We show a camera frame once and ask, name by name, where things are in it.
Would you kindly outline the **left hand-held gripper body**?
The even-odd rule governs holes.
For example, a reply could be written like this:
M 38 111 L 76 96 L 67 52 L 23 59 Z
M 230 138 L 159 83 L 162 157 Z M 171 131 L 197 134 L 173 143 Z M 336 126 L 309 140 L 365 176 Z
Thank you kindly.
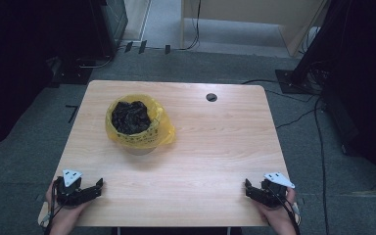
M 72 169 L 64 169 L 63 175 L 57 179 L 57 202 L 65 207 L 77 207 L 84 203 L 81 192 L 82 173 Z

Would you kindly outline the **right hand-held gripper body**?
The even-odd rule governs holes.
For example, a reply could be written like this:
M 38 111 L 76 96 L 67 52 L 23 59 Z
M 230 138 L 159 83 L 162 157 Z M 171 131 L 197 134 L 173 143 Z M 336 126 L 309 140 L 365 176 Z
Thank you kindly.
M 259 202 L 269 208 L 282 206 L 286 201 L 288 188 L 295 188 L 295 184 L 281 172 L 265 173 L 260 183 Z

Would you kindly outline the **person's left hand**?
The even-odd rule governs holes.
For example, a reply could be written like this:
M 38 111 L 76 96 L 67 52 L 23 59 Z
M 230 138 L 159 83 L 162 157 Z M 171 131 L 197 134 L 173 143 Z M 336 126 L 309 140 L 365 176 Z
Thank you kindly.
M 77 221 L 80 219 L 82 213 L 91 205 L 91 202 L 86 202 L 73 209 L 60 209 L 58 213 L 52 218 L 49 223 L 46 233 L 49 235 L 53 227 L 61 227 L 67 229 L 75 228 Z

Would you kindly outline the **person's right hand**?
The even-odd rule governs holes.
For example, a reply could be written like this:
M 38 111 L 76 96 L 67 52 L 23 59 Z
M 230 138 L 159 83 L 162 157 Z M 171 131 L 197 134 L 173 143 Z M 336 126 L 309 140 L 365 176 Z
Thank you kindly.
M 273 230 L 286 227 L 294 228 L 293 221 L 284 207 L 271 209 L 259 202 L 254 202 L 254 205 L 257 208 L 261 219 L 265 221 Z

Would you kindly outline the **small beige waste bin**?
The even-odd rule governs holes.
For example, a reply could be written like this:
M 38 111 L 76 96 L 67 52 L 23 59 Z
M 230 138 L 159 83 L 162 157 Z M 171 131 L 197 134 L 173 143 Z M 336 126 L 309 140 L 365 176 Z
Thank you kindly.
M 127 153 L 129 153 L 131 155 L 144 156 L 144 155 L 147 155 L 147 154 L 153 152 L 156 149 L 156 147 L 140 149 L 140 148 L 131 148 L 131 147 L 124 146 L 123 149 L 124 149 L 124 151 L 126 151 Z

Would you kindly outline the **black crumpled plastic bag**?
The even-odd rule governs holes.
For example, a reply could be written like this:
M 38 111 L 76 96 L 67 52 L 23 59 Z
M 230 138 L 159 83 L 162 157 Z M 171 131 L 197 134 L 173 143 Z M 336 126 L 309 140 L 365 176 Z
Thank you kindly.
M 118 102 L 112 111 L 112 125 L 118 133 L 126 135 L 147 130 L 151 125 L 147 107 L 141 101 Z

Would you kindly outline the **yellow plastic bin liner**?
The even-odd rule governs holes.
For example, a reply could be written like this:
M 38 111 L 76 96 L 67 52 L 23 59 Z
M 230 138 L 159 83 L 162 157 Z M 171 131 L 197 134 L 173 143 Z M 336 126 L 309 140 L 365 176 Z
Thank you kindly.
M 112 125 L 112 111 L 118 102 L 141 101 L 145 104 L 151 120 L 150 127 L 140 133 L 126 135 L 118 133 Z M 105 128 L 108 137 L 122 146 L 131 148 L 153 148 L 172 143 L 175 139 L 175 128 L 172 125 L 165 108 L 153 97 L 146 94 L 130 94 L 115 99 L 107 109 Z

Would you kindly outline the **light wooden cabinet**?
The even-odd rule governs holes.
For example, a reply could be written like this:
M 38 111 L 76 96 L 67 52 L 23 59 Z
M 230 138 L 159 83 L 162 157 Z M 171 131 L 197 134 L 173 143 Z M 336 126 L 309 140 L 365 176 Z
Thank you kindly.
M 180 0 L 180 45 L 184 44 L 184 20 L 278 24 L 282 39 L 296 57 L 311 28 L 321 25 L 329 0 Z

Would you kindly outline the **black stand base plate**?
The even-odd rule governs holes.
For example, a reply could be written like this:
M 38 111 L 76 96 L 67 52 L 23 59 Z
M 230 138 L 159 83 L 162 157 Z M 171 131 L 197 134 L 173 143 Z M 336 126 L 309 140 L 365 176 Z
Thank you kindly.
M 47 63 L 53 73 L 49 87 L 58 88 L 61 84 L 87 85 L 92 69 L 68 68 L 60 59 L 55 58 Z
M 284 94 L 319 95 L 321 93 L 308 77 L 298 80 L 292 70 L 276 70 L 275 75 Z

